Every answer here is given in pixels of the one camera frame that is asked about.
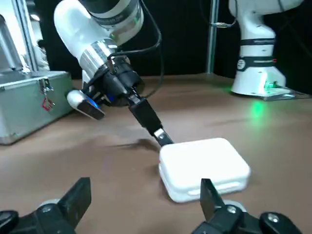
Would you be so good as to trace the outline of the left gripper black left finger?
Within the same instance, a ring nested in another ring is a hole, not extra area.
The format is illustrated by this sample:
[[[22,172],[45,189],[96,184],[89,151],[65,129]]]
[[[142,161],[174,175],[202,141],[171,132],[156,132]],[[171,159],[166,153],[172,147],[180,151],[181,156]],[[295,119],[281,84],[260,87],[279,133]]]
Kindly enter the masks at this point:
[[[50,199],[31,213],[20,216],[15,210],[0,212],[2,234],[74,234],[92,201],[91,181],[81,177],[59,199]]]

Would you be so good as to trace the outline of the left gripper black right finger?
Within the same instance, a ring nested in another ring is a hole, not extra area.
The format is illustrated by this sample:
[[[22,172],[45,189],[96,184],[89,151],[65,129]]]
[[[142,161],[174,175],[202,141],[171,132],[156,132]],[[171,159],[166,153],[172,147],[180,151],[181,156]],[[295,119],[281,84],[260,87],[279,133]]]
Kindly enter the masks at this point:
[[[264,212],[259,218],[234,204],[225,204],[212,181],[200,184],[200,206],[205,221],[194,234],[301,234],[302,231],[284,214]]]

